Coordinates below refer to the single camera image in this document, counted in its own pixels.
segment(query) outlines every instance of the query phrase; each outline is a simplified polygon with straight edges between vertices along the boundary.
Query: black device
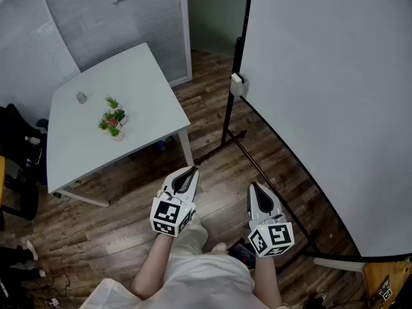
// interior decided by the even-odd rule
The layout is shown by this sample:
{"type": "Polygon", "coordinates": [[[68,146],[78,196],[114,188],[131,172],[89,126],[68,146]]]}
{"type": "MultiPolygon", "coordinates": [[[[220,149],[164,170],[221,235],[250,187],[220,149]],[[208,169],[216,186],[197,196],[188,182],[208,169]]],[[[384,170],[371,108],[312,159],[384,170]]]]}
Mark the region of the black device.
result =
{"type": "Polygon", "coordinates": [[[244,263],[249,269],[255,268],[255,250],[250,243],[246,243],[243,238],[240,238],[233,246],[231,246],[227,254],[244,263]]]}

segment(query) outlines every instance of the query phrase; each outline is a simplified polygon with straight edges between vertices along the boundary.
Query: window blind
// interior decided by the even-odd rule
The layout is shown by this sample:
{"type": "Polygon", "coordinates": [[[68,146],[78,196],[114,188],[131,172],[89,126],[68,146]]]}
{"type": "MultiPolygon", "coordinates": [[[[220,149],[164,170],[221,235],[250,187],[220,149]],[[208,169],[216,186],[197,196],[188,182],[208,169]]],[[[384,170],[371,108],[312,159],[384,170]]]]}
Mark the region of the window blind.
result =
{"type": "Polygon", "coordinates": [[[0,0],[0,106],[15,104],[31,125],[80,73],[49,16],[42,0],[0,0]]]}

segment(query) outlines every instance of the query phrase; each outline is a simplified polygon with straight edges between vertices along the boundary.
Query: small potted plant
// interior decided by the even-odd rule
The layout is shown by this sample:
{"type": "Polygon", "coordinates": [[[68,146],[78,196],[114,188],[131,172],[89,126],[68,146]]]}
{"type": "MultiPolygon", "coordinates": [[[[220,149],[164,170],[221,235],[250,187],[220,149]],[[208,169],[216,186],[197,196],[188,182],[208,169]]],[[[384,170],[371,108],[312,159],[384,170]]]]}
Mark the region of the small potted plant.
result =
{"type": "Polygon", "coordinates": [[[97,127],[102,131],[102,133],[108,134],[108,133],[109,133],[109,131],[108,131],[108,126],[109,126],[108,121],[107,121],[106,119],[102,119],[102,120],[98,123],[98,126],[97,126],[97,127]]]}
{"type": "Polygon", "coordinates": [[[109,112],[114,113],[117,109],[121,109],[122,107],[120,106],[120,104],[111,96],[107,96],[105,98],[106,102],[108,103],[108,106],[110,108],[109,112]]]}
{"type": "Polygon", "coordinates": [[[115,119],[114,113],[107,111],[103,114],[103,118],[107,120],[109,126],[115,127],[115,128],[122,128],[122,125],[120,125],[120,122],[115,119]]]}
{"type": "Polygon", "coordinates": [[[124,110],[122,109],[117,109],[113,113],[113,118],[116,119],[120,125],[124,125],[127,122],[127,117],[126,114],[124,113],[124,110]]]}
{"type": "Polygon", "coordinates": [[[116,141],[122,140],[124,133],[120,129],[113,126],[108,126],[108,130],[110,136],[113,137],[116,141]]]}

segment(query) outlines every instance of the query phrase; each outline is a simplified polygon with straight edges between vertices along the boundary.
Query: black backdrop stand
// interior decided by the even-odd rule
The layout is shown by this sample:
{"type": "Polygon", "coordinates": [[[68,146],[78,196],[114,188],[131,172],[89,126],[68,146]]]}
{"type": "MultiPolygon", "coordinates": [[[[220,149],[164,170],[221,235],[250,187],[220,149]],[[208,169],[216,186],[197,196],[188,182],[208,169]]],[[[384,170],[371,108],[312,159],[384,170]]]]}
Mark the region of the black backdrop stand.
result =
{"type": "MultiPolygon", "coordinates": [[[[233,68],[232,68],[232,73],[239,72],[240,71],[240,66],[241,66],[241,61],[242,61],[242,56],[243,56],[243,48],[245,46],[245,38],[246,38],[246,32],[247,32],[247,24],[248,24],[248,19],[249,19],[249,10],[250,10],[250,2],[251,0],[247,0],[246,3],[246,10],[245,10],[245,18],[243,21],[243,31],[242,31],[242,36],[239,37],[236,41],[236,49],[235,49],[235,54],[234,54],[234,61],[233,61],[233,68]]],[[[251,157],[247,150],[241,145],[239,142],[239,138],[244,138],[246,135],[246,131],[242,130],[237,134],[236,136],[233,135],[233,133],[229,129],[229,122],[230,122],[230,115],[232,113],[232,107],[233,107],[233,101],[234,101],[234,95],[230,92],[229,90],[229,95],[227,97],[227,105],[226,105],[226,113],[225,113],[225,121],[223,123],[223,130],[222,130],[222,136],[221,136],[221,142],[218,147],[215,149],[209,151],[207,154],[197,158],[194,160],[194,163],[200,165],[204,160],[210,158],[213,156],[215,153],[218,151],[222,150],[224,147],[228,146],[232,142],[234,142],[243,152],[243,154],[250,160],[250,162],[253,164],[253,166],[257,169],[259,174],[265,179],[266,183],[270,187],[270,189],[277,195],[279,198],[279,201],[282,203],[282,205],[285,207],[285,209],[288,211],[292,219],[295,221],[296,225],[299,227],[301,232],[304,234],[304,236],[307,238],[308,243],[291,259],[289,260],[283,267],[280,268],[279,273],[283,271],[286,267],[288,267],[292,261],[297,259],[301,254],[307,255],[307,256],[312,256],[315,258],[323,258],[323,259],[332,259],[332,260],[338,260],[338,261],[352,261],[352,262],[394,262],[394,261],[403,261],[407,257],[412,256],[412,253],[409,254],[403,254],[403,255],[397,255],[397,256],[377,256],[377,257],[366,257],[366,256],[361,256],[358,248],[353,241],[350,233],[348,232],[348,229],[346,228],[345,224],[341,220],[340,216],[334,209],[333,205],[330,203],[328,197],[325,195],[325,193],[322,191],[320,188],[319,184],[315,181],[313,176],[309,173],[309,171],[306,169],[306,167],[301,163],[300,159],[294,154],[294,152],[288,147],[288,145],[283,141],[283,139],[276,133],[276,131],[272,128],[272,126],[251,106],[247,100],[240,96],[240,98],[246,103],[252,111],[269,127],[269,129],[277,136],[277,138],[283,143],[283,145],[288,149],[288,151],[292,154],[292,156],[296,159],[296,161],[299,163],[299,165],[304,169],[306,174],[309,176],[309,178],[313,181],[315,186],[318,188],[319,192],[322,194],[322,196],[326,199],[328,202],[328,205],[332,209],[332,211],[335,213],[337,219],[340,221],[341,225],[345,229],[347,235],[349,236],[355,250],[356,250],[356,255],[355,256],[342,256],[342,255],[333,255],[333,254],[323,254],[315,244],[314,239],[316,239],[320,232],[318,230],[313,230],[312,235],[309,235],[308,231],[305,229],[303,224],[299,221],[299,218],[295,215],[293,210],[290,208],[290,206],[287,204],[287,202],[283,199],[283,197],[279,194],[279,192],[275,189],[275,187],[272,185],[270,182],[269,178],[265,175],[265,173],[261,170],[259,165],[254,161],[253,157],[251,157]],[[314,251],[307,251],[308,247],[312,247],[314,251]]]]}

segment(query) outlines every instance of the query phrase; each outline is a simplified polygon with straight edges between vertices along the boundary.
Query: stand leg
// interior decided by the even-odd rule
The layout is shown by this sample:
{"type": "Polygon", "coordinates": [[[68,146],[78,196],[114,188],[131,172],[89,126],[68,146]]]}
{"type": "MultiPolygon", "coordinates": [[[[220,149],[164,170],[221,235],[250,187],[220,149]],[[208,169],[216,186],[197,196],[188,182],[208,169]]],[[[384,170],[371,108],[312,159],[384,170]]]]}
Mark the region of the stand leg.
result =
{"type": "Polygon", "coordinates": [[[187,130],[183,129],[179,131],[180,143],[182,145],[183,153],[185,154],[186,163],[188,166],[194,166],[191,145],[189,138],[187,137],[187,130]]]}
{"type": "Polygon", "coordinates": [[[59,189],[58,191],[65,196],[71,197],[71,198],[75,198],[77,200],[81,200],[81,201],[85,201],[86,203],[92,203],[94,205],[98,205],[101,207],[109,207],[110,206],[110,202],[108,200],[103,200],[103,199],[98,199],[98,198],[94,198],[92,196],[88,196],[87,194],[84,194],[82,192],[80,192],[79,190],[76,189],[72,189],[70,187],[65,187],[64,189],[59,189]]]}
{"type": "Polygon", "coordinates": [[[227,128],[229,127],[230,114],[232,113],[233,100],[234,100],[234,95],[229,91],[229,95],[227,97],[225,122],[223,123],[223,131],[221,134],[220,145],[223,145],[226,142],[227,128]]]}

